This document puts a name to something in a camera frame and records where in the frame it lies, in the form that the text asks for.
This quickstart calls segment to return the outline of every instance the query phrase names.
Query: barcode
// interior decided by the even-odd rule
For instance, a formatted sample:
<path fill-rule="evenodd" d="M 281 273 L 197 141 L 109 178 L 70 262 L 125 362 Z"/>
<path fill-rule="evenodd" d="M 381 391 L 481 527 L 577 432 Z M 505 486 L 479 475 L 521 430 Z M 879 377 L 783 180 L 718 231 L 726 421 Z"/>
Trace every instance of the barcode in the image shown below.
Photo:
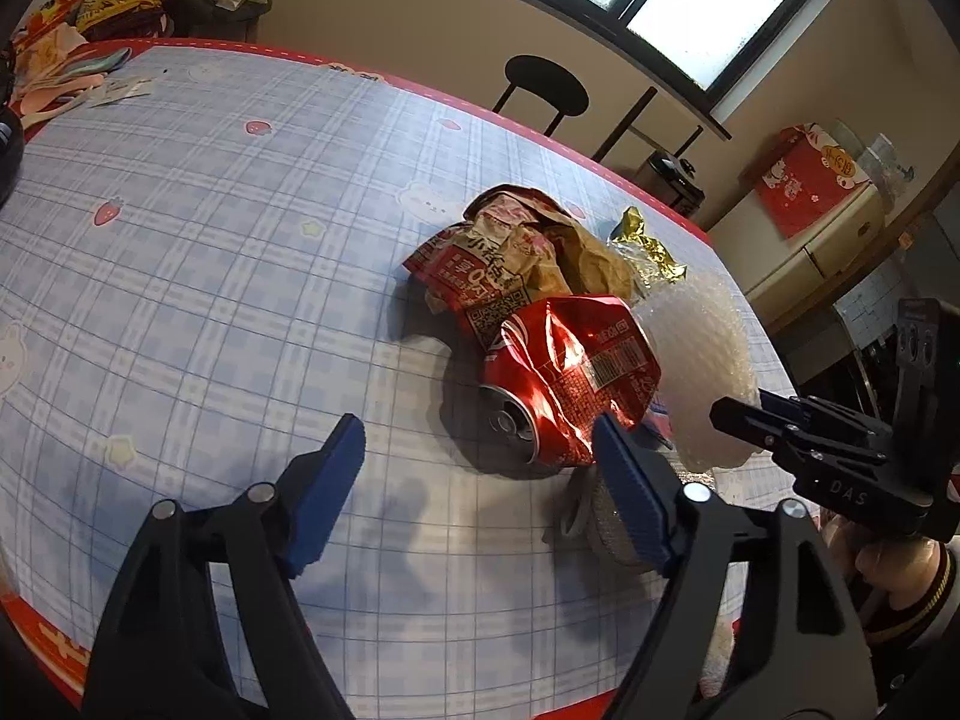
<path fill-rule="evenodd" d="M 646 362 L 636 338 L 624 338 L 616 346 L 597 352 L 584 362 L 584 373 L 593 391 L 601 391 L 612 381 L 642 367 Z"/>

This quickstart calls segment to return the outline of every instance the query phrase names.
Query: white tile wall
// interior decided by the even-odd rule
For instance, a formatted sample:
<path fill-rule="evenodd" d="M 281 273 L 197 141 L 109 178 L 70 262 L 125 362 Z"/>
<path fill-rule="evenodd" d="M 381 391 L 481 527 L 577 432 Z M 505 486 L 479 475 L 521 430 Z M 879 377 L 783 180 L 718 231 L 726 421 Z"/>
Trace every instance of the white tile wall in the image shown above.
<path fill-rule="evenodd" d="M 862 349 L 896 325 L 896 303 L 909 298 L 910 288 L 892 258 L 884 260 L 866 278 L 834 303 L 850 332 L 853 343 Z"/>

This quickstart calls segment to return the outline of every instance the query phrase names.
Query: blue checkered pattern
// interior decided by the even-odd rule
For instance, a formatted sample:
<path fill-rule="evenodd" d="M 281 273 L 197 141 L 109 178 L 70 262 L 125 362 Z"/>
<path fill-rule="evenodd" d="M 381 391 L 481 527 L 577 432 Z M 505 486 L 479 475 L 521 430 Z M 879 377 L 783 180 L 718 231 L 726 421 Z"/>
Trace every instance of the blue checkered pattern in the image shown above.
<path fill-rule="evenodd" d="M 20 593 L 90 646 L 152 501 L 232 500 L 350 410 L 368 458 L 295 591 L 357 717 L 525 720 L 613 688 L 662 581 L 558 543 L 565 475 L 488 472 L 503 448 L 476 352 L 400 263 L 497 183 L 576 204 L 599 235 L 635 201 L 495 124 L 344 71 L 155 47 L 121 72 L 158 76 L 155 93 L 48 124 L 0 210 L 0 335 L 19 323 L 28 353 L 0 400 L 0 541 Z M 250 119 L 271 131 L 248 134 Z M 120 215 L 93 226 L 114 199 Z M 723 274 L 644 213 L 678 260 Z M 760 384 L 789 392 L 737 299 Z M 136 457 L 114 461 L 111 436 Z M 789 478 L 761 456 L 719 485 L 771 506 Z M 229 573 L 214 579 L 230 667 L 262 701 Z M 728 583 L 725 610 L 742 589 Z"/>

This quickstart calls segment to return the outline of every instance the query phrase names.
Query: black stool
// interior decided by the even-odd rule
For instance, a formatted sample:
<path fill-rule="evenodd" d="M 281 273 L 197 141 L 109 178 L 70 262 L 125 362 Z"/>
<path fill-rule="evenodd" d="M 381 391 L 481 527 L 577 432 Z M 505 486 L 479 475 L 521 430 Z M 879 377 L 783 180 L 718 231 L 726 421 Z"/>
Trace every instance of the black stool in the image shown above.
<path fill-rule="evenodd" d="M 500 112 L 517 86 L 525 89 L 541 100 L 546 100 L 558 111 L 557 117 L 550 122 L 550 127 L 544 130 L 546 136 L 553 134 L 563 117 L 579 116 L 590 105 L 587 90 L 577 77 L 556 62 L 551 62 L 542 56 L 512 57 L 503 71 L 507 81 L 510 81 L 510 86 L 493 106 L 493 113 Z"/>

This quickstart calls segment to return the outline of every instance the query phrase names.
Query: red can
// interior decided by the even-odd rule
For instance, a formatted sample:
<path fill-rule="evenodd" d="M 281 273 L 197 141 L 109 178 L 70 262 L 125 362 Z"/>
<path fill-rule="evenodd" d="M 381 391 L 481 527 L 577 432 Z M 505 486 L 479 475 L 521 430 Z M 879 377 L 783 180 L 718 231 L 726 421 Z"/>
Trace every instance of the red can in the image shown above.
<path fill-rule="evenodd" d="M 502 323 L 484 360 L 490 423 L 549 466 L 593 462 L 593 420 L 643 418 L 661 370 L 630 309 L 612 296 L 546 298 Z"/>

